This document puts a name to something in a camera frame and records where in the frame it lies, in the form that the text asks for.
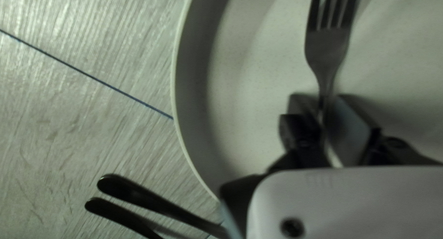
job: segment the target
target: dark utensil handle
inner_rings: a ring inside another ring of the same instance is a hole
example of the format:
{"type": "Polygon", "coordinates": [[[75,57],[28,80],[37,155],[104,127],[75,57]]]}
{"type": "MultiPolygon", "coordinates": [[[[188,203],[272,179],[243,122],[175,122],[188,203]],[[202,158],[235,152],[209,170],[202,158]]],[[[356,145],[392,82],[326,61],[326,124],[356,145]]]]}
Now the dark utensil handle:
{"type": "Polygon", "coordinates": [[[87,211],[123,225],[149,239],[163,239],[151,230],[144,218],[104,199],[93,197],[86,202],[87,211]]]}
{"type": "Polygon", "coordinates": [[[169,202],[144,187],[119,175],[104,175],[98,182],[100,191],[128,203],[169,216],[194,226],[220,239],[228,239],[226,230],[208,220],[202,219],[187,210],[169,202]]]}

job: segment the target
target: wood grain surface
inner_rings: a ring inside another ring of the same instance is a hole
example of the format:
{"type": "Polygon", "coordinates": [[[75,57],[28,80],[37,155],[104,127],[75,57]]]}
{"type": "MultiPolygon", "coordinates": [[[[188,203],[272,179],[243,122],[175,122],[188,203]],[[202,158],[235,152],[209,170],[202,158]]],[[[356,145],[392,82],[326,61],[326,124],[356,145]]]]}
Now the wood grain surface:
{"type": "Polygon", "coordinates": [[[170,114],[185,1],[0,0],[0,28],[170,114]]]}

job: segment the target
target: table surface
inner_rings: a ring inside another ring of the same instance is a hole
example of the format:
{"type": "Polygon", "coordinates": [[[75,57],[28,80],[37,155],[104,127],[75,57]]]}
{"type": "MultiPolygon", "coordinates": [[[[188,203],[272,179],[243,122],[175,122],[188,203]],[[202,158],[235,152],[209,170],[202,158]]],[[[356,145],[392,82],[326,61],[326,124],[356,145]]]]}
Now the table surface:
{"type": "MultiPolygon", "coordinates": [[[[189,0],[0,0],[0,237],[143,238],[88,213],[116,173],[204,218],[199,183],[171,115],[170,70],[189,0]]],[[[208,235],[146,216],[165,238],[208,235]]]]}

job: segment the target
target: fork tines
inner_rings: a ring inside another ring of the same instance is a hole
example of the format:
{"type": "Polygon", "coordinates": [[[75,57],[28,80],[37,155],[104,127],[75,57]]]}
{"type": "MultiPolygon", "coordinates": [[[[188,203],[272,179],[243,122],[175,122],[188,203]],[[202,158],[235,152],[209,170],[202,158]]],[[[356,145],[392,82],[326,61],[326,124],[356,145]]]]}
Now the fork tines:
{"type": "Polygon", "coordinates": [[[356,0],[312,0],[307,29],[350,27],[356,0]]]}

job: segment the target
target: spoon handle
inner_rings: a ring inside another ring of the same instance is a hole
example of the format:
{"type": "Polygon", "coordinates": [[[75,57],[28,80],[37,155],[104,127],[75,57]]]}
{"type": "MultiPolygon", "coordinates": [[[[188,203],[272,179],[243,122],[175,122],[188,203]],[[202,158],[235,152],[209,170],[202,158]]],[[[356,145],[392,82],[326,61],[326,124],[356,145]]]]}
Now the spoon handle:
{"type": "Polygon", "coordinates": [[[122,201],[135,204],[156,213],[169,216],[183,223],[194,226],[219,239],[228,239],[224,227],[202,219],[174,203],[160,197],[144,187],[119,175],[104,175],[98,182],[100,191],[122,201]]]}
{"type": "Polygon", "coordinates": [[[151,230],[144,218],[104,199],[93,197],[86,202],[87,211],[123,225],[149,239],[163,239],[151,230]]]}

